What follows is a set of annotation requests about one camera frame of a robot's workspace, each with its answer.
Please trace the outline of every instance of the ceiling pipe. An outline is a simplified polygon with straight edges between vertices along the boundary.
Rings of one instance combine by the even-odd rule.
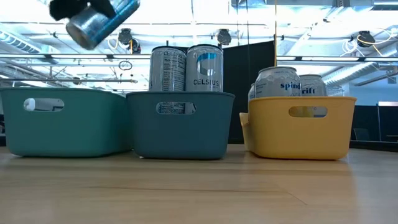
[[[44,74],[42,72],[36,71],[36,70],[31,69],[29,67],[26,67],[24,65],[20,65],[20,64],[18,64],[16,62],[13,62],[12,60],[9,60],[9,59],[2,58],[2,59],[0,59],[0,61],[6,62],[9,65],[13,65],[13,66],[23,70],[25,73],[30,75],[29,78],[32,78],[34,76],[39,76],[39,77],[44,77],[44,78],[52,78],[52,77],[50,77],[50,75],[47,75],[47,74]],[[63,86],[63,87],[70,87],[70,85],[63,84],[63,83],[60,83],[60,85]]]
[[[398,45],[391,44],[380,50],[385,57],[398,56]],[[367,57],[377,57],[378,53],[373,53]],[[338,86],[344,83],[348,83],[356,78],[363,77],[372,72],[376,72],[380,69],[380,65],[377,62],[365,62],[353,67],[344,67],[335,72],[332,72],[323,77],[323,81],[328,86]]]
[[[394,77],[394,76],[396,76],[396,75],[398,75],[398,72],[392,72],[392,73],[388,73],[388,72],[387,72],[387,73],[384,74],[384,75],[380,75],[380,76],[378,76],[378,77],[376,77],[376,78],[372,78],[372,79],[366,80],[366,81],[364,81],[364,82],[357,83],[357,84],[355,84],[354,86],[363,86],[363,85],[367,85],[367,84],[370,84],[370,83],[374,83],[374,82],[383,80],[383,79],[385,79],[385,78]]]
[[[15,34],[12,32],[9,32],[7,30],[7,27],[0,24],[0,42],[3,42],[7,45],[13,46],[23,52],[26,52],[28,54],[39,54],[39,53],[45,53],[45,54],[59,54],[59,50],[49,46],[49,45],[39,45],[39,44],[33,44],[31,43],[31,40],[26,39],[19,34]],[[43,62],[48,62],[48,63],[58,63],[54,59],[41,59]]]
[[[22,71],[20,71],[17,68],[12,68],[12,67],[0,67],[0,74],[1,75],[5,75],[7,77],[14,77],[20,80],[32,80],[32,81],[37,81],[38,79],[34,79],[32,78],[31,75],[28,75]],[[8,79],[8,78],[1,78],[0,82],[13,82],[13,79]],[[62,85],[53,85],[53,84],[49,84],[53,87],[59,87]]]
[[[116,82],[116,83],[122,83],[122,82],[129,82],[129,83],[138,83],[137,80],[133,79],[122,79],[122,80],[94,80],[94,79],[76,79],[76,80],[69,80],[69,79],[26,79],[26,78],[4,78],[1,79],[0,81],[15,81],[15,82],[21,82],[21,81],[36,81],[36,82]]]
[[[264,7],[275,4],[275,0],[232,0],[231,5],[233,8],[244,7],[248,5],[252,7]],[[372,6],[372,0],[278,0],[280,6]]]

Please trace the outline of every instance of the spindrift can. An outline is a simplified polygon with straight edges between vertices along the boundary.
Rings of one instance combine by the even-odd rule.
[[[251,85],[250,90],[249,90],[249,94],[248,94],[248,98],[249,101],[254,99],[256,97],[256,90],[254,89],[254,83]]]
[[[320,75],[301,75],[300,82],[302,96],[327,96],[326,85]],[[316,118],[322,118],[327,114],[327,109],[322,106],[314,106],[310,110]]]
[[[302,96],[326,96],[326,85],[320,75],[301,75]]]
[[[223,51],[200,44],[188,49],[186,91],[223,91]]]
[[[270,67],[260,70],[256,79],[256,98],[267,96],[301,96],[296,69]]]
[[[150,56],[149,91],[184,91],[185,52],[176,47],[156,47]],[[184,114],[184,103],[161,103],[160,113]]]

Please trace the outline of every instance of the table surface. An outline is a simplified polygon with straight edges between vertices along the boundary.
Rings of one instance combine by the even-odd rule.
[[[0,148],[0,223],[383,224],[398,222],[398,154],[340,161],[35,159]]]

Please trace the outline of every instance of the celsius logo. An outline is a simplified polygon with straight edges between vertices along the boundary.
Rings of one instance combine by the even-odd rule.
[[[193,80],[194,85],[213,85],[213,87],[219,87],[220,83],[218,80]]]
[[[212,76],[215,74],[215,69],[207,69],[203,68],[202,62],[206,59],[215,59],[217,58],[217,54],[214,53],[204,53],[199,55],[197,59],[197,67],[198,67],[198,72],[201,73],[202,75],[206,76]]]
[[[280,88],[284,88],[285,90],[288,90],[288,89],[300,89],[300,84],[293,84],[292,82],[291,83],[282,83],[282,84],[280,84]]]

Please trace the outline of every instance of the silver can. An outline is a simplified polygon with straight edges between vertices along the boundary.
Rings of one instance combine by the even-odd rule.
[[[223,91],[223,51],[200,44],[188,49],[186,91]]]
[[[301,94],[302,96],[327,96],[326,85],[320,75],[301,75]],[[315,118],[326,116],[327,109],[322,106],[309,107]]]
[[[185,90],[185,52],[175,47],[156,47],[150,56],[149,91]],[[184,114],[184,103],[161,103],[160,113]]]
[[[327,96],[326,85],[320,75],[301,75],[302,96]]]
[[[67,32],[84,49],[93,50],[140,6],[139,0],[110,0],[116,13],[113,18],[87,7],[70,18]]]
[[[296,69],[270,67],[260,70],[256,79],[256,98],[268,96],[301,96]]]
[[[249,90],[249,94],[248,94],[248,99],[249,99],[249,101],[252,100],[252,99],[254,99],[254,98],[256,97],[256,89],[255,89],[254,84],[255,84],[255,83],[253,83],[253,84],[251,85],[250,90]]]

